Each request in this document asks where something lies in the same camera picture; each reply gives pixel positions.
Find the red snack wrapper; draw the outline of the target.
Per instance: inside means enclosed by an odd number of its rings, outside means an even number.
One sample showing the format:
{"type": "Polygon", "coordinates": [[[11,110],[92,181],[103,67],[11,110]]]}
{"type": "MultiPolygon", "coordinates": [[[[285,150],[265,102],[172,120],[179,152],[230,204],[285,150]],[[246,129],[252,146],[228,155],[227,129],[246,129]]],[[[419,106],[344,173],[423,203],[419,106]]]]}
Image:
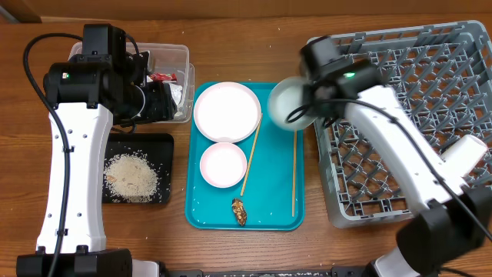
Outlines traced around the red snack wrapper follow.
{"type": "Polygon", "coordinates": [[[178,81],[176,74],[153,73],[148,76],[153,82],[173,82],[178,81]]]}

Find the white cup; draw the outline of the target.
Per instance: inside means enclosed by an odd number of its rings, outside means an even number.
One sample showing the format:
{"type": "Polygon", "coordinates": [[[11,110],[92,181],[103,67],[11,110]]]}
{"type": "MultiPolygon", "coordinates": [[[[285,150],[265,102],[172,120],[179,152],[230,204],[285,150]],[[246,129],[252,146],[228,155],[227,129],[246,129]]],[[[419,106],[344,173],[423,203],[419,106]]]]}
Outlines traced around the white cup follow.
{"type": "Polygon", "coordinates": [[[468,175],[487,152],[487,145],[473,135],[465,135],[442,155],[444,167],[460,177],[468,175]]]}

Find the pile of rice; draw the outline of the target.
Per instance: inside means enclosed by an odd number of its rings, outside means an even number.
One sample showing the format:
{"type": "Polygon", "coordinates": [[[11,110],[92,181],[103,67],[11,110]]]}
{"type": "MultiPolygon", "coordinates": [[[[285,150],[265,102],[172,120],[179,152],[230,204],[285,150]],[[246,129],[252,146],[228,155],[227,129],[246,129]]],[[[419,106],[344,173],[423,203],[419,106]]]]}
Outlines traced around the pile of rice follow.
{"type": "Polygon", "coordinates": [[[110,196],[129,202],[148,202],[158,191],[158,173],[151,167],[147,154],[115,155],[105,166],[104,178],[110,196]]]}

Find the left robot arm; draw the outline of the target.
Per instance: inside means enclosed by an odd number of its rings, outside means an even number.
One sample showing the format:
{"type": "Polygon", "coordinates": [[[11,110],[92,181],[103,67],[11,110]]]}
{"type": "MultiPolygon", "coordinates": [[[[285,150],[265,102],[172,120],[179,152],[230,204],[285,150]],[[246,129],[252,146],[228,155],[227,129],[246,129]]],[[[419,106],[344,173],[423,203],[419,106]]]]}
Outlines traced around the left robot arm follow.
{"type": "Polygon", "coordinates": [[[82,50],[52,65],[34,90],[49,113],[52,163],[35,252],[16,261],[19,276],[165,276],[162,262],[108,249],[101,201],[106,145],[114,125],[172,119],[170,87],[149,82],[148,53],[109,24],[87,24],[82,50]]]}

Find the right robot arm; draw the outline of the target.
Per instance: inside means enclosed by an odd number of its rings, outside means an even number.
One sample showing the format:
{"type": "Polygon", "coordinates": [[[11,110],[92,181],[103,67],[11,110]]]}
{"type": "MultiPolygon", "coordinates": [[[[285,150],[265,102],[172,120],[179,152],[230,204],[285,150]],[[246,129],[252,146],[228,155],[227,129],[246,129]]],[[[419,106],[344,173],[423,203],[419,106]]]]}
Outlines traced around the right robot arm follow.
{"type": "Polygon", "coordinates": [[[313,115],[347,119],[383,159],[406,198],[412,220],[397,233],[397,246],[367,266],[373,276],[431,276],[491,237],[491,191],[472,189],[465,176],[487,152],[466,135],[438,155],[407,117],[376,65],[345,61],[327,36],[300,51],[309,83],[292,119],[313,115]]]}

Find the pink small bowl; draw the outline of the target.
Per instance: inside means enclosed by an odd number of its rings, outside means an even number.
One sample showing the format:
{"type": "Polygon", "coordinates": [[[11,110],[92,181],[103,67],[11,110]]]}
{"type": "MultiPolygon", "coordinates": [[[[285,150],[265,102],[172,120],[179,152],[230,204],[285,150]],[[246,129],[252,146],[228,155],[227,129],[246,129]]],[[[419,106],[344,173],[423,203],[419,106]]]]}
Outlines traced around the pink small bowl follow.
{"type": "Polygon", "coordinates": [[[244,152],[238,146],[219,142],[204,151],[200,159],[200,172],[209,185],[226,189],[244,178],[247,163],[244,152]]]}

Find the grey-green bowl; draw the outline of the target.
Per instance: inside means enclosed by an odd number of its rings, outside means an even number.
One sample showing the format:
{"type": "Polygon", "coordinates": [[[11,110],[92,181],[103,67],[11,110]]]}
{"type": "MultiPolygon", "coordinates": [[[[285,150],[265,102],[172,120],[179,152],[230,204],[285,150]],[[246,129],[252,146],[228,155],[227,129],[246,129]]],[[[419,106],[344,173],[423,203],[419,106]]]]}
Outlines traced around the grey-green bowl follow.
{"type": "Polygon", "coordinates": [[[279,82],[268,97],[268,114],[276,126],[288,131],[307,128],[316,119],[302,115],[298,120],[287,123],[286,119],[303,105],[303,86],[308,82],[302,77],[289,77],[279,82]]]}

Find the white napkin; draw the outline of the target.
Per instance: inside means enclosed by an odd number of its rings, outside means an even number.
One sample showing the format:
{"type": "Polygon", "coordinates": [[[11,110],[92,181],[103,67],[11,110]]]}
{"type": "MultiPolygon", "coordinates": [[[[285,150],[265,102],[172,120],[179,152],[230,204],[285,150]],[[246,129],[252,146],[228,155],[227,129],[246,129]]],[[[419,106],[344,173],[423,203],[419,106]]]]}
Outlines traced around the white napkin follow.
{"type": "Polygon", "coordinates": [[[181,85],[176,85],[174,83],[169,83],[169,87],[171,90],[171,96],[176,105],[176,113],[175,116],[179,116],[182,114],[181,112],[181,98],[183,95],[183,87],[181,85]]]}

